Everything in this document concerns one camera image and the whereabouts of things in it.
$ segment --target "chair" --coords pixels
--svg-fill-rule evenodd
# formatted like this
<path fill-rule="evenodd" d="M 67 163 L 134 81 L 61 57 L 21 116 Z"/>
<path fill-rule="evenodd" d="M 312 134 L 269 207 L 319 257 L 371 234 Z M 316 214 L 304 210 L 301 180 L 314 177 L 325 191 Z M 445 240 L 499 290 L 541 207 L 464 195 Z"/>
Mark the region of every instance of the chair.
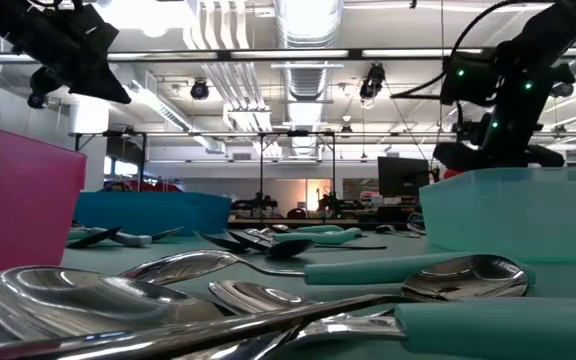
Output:
<path fill-rule="evenodd" d="M 286 216 L 288 219 L 305 219 L 306 218 L 306 210 L 302 208 L 296 208 L 288 211 L 288 215 Z"/>

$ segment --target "table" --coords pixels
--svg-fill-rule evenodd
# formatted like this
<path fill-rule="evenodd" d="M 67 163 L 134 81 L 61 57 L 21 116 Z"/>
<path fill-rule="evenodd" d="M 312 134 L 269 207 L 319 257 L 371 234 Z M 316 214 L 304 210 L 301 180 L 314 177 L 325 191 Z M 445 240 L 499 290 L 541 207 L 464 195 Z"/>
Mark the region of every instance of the table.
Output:
<path fill-rule="evenodd" d="M 299 270 L 310 263 L 336 263 L 356 261 L 369 258 L 400 257 L 439 252 L 429 248 L 422 239 L 411 239 L 403 236 L 366 233 L 369 235 L 356 243 L 362 245 L 387 244 L 387 250 L 346 251 L 330 249 L 313 249 L 299 258 L 276 261 L 267 259 L 261 254 L 244 256 L 251 262 L 273 269 Z M 154 260 L 163 256 L 200 249 L 214 249 L 212 244 L 197 238 L 170 238 L 162 243 L 151 245 L 145 249 L 130 249 L 112 243 L 87 250 L 66 250 L 63 266 L 108 274 L 118 274 L 135 265 Z M 530 290 L 529 296 L 576 297 L 576 265 L 546 265 L 531 264 L 537 272 L 537 285 Z M 270 277 L 259 274 L 245 266 L 233 265 L 216 273 L 170 285 L 171 288 L 212 299 L 206 285 L 215 280 L 242 280 L 258 283 L 289 293 L 306 296 L 310 299 L 326 301 L 369 293 L 397 294 L 396 284 L 370 286 L 308 286 L 302 279 Z M 374 313 L 387 307 L 372 308 L 363 313 Z M 11 340 L 0 331 L 0 341 Z M 410 359 L 410 360 L 448 360 L 458 359 L 450 356 L 413 355 L 407 353 L 398 343 L 387 341 L 347 341 L 334 343 L 319 343 L 298 349 L 299 356 L 306 359 Z M 294 352 L 278 356 L 278 359 L 290 359 Z"/>

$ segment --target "red object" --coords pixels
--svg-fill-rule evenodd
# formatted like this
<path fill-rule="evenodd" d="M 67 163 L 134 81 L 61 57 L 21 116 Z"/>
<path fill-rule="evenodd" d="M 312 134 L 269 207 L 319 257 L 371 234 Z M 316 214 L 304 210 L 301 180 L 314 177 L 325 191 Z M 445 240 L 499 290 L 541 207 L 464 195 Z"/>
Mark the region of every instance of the red object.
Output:
<path fill-rule="evenodd" d="M 446 169 L 446 172 L 444 173 L 444 180 L 450 179 L 451 177 L 455 177 L 455 176 L 461 175 L 461 174 L 463 174 L 463 171 L 457 171 L 457 170 L 453 170 L 453 169 Z"/>
<path fill-rule="evenodd" d="M 0 271 L 60 265 L 86 156 L 0 130 Z"/>

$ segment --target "blue plastic container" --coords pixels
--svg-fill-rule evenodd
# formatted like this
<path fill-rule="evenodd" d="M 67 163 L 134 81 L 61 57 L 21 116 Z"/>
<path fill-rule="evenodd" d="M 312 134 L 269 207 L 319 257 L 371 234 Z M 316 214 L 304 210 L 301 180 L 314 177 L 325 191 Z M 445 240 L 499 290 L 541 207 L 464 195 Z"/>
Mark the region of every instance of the blue plastic container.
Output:
<path fill-rule="evenodd" d="M 88 227 L 122 226 L 135 235 L 179 226 L 184 227 L 179 236 L 214 234 L 228 227 L 230 204 L 228 198 L 197 193 L 82 193 L 75 219 Z"/>
<path fill-rule="evenodd" d="M 421 189 L 429 244 L 576 264 L 576 169 L 487 169 Z"/>

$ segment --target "teal handle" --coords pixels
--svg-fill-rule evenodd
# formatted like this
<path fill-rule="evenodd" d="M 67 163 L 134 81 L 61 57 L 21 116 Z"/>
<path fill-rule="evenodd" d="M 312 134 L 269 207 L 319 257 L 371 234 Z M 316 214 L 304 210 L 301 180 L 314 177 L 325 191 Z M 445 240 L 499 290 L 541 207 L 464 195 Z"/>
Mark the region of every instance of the teal handle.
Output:
<path fill-rule="evenodd" d="M 306 284 L 309 285 L 368 285 L 400 283 L 408 276 L 429 266 L 474 253 L 441 253 L 398 258 L 363 260 L 341 264 L 306 265 Z M 536 274 L 522 263 L 528 281 L 535 283 Z"/>
<path fill-rule="evenodd" d="M 400 304 L 413 353 L 515 359 L 576 359 L 576 299 L 507 298 Z"/>
<path fill-rule="evenodd" d="M 313 233 L 313 234 L 319 234 L 319 233 L 325 233 L 328 231 L 344 231 L 344 229 L 342 227 L 339 227 L 337 225 L 317 225 L 317 226 L 304 226 L 304 227 L 300 227 L 298 229 L 295 229 L 295 232 L 300 232 L 300 233 Z"/>
<path fill-rule="evenodd" d="M 69 241 L 81 240 L 81 239 L 87 238 L 90 235 L 93 235 L 93 234 L 91 234 L 89 229 L 74 228 L 74 229 L 70 229 L 70 232 L 68 233 L 68 240 Z"/>
<path fill-rule="evenodd" d="M 312 240 L 316 244 L 321 245 L 340 245 L 350 240 L 354 240 L 358 235 L 361 235 L 361 230 L 351 228 L 344 231 L 339 231 L 334 234 L 313 234 L 313 233 L 290 233 L 290 234 L 275 234 L 274 239 L 278 242 L 295 241 L 295 240 Z"/>

